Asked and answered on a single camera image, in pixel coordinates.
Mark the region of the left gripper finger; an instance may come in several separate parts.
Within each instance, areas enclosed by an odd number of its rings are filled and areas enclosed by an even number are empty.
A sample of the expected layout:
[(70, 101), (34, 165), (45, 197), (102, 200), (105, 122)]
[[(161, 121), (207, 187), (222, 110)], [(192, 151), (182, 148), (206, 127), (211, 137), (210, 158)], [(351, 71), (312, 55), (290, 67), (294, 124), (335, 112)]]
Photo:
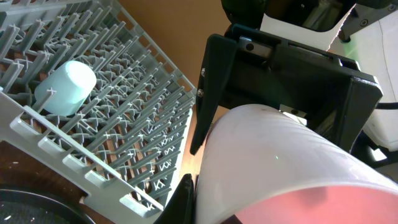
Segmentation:
[(191, 174), (185, 174), (164, 211), (154, 224), (191, 224), (195, 187)]

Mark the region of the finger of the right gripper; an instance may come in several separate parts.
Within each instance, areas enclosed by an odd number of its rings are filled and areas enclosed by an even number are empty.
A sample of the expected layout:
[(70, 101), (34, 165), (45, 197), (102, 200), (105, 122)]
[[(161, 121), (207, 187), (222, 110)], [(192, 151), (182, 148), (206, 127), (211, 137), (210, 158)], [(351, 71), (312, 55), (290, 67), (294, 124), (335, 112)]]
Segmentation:
[(238, 49), (235, 40), (219, 34), (209, 36), (200, 72), (197, 90), (197, 123), (193, 133), (190, 154), (195, 155), (209, 131), (217, 107), (231, 75)]
[(382, 96), (377, 82), (352, 77), (323, 98), (323, 106), (307, 126), (348, 152)]

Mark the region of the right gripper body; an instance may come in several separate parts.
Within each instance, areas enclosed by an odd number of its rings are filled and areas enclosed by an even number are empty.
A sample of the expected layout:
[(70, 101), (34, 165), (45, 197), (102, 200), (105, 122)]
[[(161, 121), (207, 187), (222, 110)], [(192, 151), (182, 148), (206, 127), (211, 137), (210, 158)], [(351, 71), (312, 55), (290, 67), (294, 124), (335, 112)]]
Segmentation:
[(281, 106), (302, 112), (307, 121), (323, 106), (323, 98), (358, 73), (357, 64), (321, 50), (242, 26), (225, 35), (238, 44), (231, 75), (219, 105)]

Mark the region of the pink cup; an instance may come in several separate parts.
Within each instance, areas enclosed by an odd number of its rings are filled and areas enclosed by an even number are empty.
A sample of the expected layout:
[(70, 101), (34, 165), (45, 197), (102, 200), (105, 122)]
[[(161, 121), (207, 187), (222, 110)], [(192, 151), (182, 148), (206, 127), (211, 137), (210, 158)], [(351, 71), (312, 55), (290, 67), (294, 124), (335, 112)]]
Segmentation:
[(396, 223), (397, 184), (274, 108), (244, 105), (212, 127), (195, 223)]

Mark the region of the blue cup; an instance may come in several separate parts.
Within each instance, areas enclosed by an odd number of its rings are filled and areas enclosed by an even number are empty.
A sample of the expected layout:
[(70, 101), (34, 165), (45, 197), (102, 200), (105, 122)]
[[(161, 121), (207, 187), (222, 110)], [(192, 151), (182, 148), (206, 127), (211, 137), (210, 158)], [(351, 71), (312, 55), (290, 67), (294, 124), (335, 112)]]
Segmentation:
[(86, 64), (67, 61), (42, 81), (34, 91), (37, 101), (49, 90), (55, 94), (44, 109), (59, 116), (69, 116), (78, 111), (96, 85), (96, 75)]

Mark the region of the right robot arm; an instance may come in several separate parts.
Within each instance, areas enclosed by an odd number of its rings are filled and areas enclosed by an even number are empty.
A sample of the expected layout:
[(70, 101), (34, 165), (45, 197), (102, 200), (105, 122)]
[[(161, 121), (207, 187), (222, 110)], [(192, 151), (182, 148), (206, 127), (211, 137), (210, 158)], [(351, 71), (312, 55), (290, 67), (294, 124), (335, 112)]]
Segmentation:
[(190, 152), (219, 106), (260, 104), (301, 116), (340, 148), (397, 152), (396, 1), (223, 1), (209, 36)]

